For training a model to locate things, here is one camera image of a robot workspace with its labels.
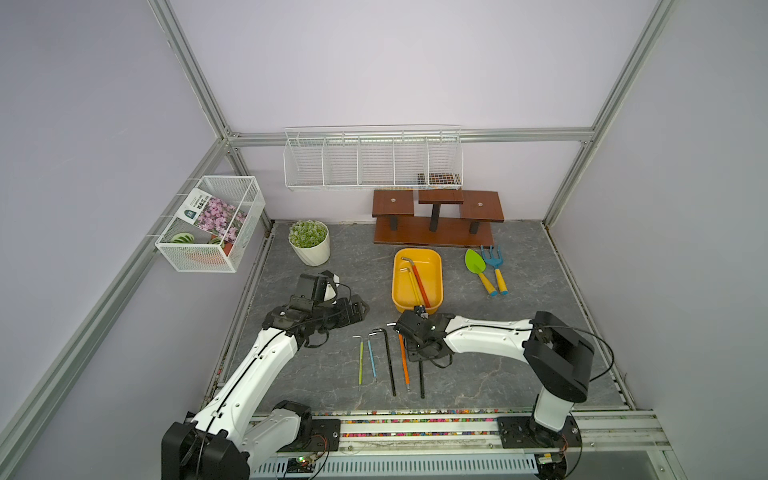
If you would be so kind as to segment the long black hex key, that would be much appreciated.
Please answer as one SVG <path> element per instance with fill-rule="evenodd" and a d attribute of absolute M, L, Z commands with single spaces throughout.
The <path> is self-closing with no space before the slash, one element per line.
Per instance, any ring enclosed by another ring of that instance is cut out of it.
<path fill-rule="evenodd" d="M 424 376 L 424 364 L 423 361 L 418 361 L 418 382 L 419 382 L 419 395 L 421 399 L 425 399 L 425 376 Z"/>

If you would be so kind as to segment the red long hex key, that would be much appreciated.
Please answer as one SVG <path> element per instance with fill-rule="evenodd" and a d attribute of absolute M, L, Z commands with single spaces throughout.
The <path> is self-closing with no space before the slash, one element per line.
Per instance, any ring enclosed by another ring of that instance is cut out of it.
<path fill-rule="evenodd" d="M 423 285 L 422 280 L 421 280 L 421 276 L 420 276 L 420 274 L 418 272 L 418 269 L 416 268 L 415 262 L 413 260 L 411 260 L 410 258 L 404 257 L 404 256 L 401 257 L 401 260 L 404 260 L 404 261 L 406 261 L 406 262 L 408 262 L 410 264 L 411 270 L 413 272 L 413 275 L 414 275 L 414 278 L 415 278 L 415 281 L 416 281 L 416 284 L 417 284 L 419 292 L 421 294 L 421 298 L 423 300 L 423 304 L 425 305 L 426 308 L 431 308 L 432 307 L 431 302 L 430 302 L 430 300 L 428 298 L 428 295 L 426 293 L 426 290 L 425 290 L 424 285 Z"/>

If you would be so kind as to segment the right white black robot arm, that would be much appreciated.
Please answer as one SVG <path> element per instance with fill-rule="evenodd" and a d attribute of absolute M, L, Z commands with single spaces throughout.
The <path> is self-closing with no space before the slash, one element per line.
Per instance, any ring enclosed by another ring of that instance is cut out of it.
<path fill-rule="evenodd" d="M 588 398 L 589 385 L 608 374 L 615 353 L 603 338 L 565 324 L 548 311 L 531 319 L 502 321 L 472 319 L 454 314 L 431 317 L 415 311 L 402 313 L 393 324 L 404 337 L 407 358 L 435 364 L 446 357 L 449 367 L 457 354 L 480 353 L 511 358 L 528 365 L 542 385 L 531 416 L 520 428 L 522 442 L 511 439 L 511 426 L 499 427 L 507 448 L 524 443 L 537 447 L 568 448 L 566 425 L 574 405 Z"/>

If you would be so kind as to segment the yellow hex key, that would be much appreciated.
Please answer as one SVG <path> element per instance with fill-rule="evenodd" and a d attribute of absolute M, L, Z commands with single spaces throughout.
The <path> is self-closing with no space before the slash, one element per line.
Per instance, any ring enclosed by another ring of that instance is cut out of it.
<path fill-rule="evenodd" d="M 411 291 L 414 297 L 414 305 L 415 306 L 424 306 L 425 303 L 423 301 L 423 297 L 421 295 L 420 288 L 418 286 L 418 282 L 416 280 L 415 274 L 412 271 L 410 267 L 403 267 L 400 269 L 400 272 L 405 275 L 405 277 L 408 279 Z"/>

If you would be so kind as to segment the orange hex key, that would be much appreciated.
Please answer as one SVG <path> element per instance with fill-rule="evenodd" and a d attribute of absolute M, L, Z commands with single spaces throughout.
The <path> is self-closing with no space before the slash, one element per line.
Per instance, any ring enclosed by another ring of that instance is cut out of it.
<path fill-rule="evenodd" d="M 386 325 L 388 327 L 391 327 L 394 330 L 394 327 L 395 327 L 396 323 L 395 322 L 390 322 L 390 323 L 387 323 Z M 408 364 L 407 364 L 405 340 L 404 340 L 404 337 L 400 333 L 398 333 L 398 332 L 396 332 L 396 333 L 397 333 L 398 341 L 399 341 L 399 348 L 400 348 L 401 363 L 402 363 L 402 368 L 403 368 L 404 382 L 405 382 L 405 386 L 406 386 L 407 391 L 410 392 L 411 378 L 410 378 L 410 373 L 409 373 L 409 367 L 408 367 Z"/>

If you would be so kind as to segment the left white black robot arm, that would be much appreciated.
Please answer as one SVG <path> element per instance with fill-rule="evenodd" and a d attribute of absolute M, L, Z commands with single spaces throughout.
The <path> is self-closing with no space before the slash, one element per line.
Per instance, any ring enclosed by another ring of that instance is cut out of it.
<path fill-rule="evenodd" d="M 163 479 L 248 479 L 281 448 L 311 437 L 306 405 L 278 403 L 255 427 L 251 418 L 280 371 L 309 337 L 363 321 L 370 311 L 360 296 L 314 301 L 292 296 L 274 308 L 250 354 L 219 393 L 191 419 L 173 423 L 161 442 Z"/>

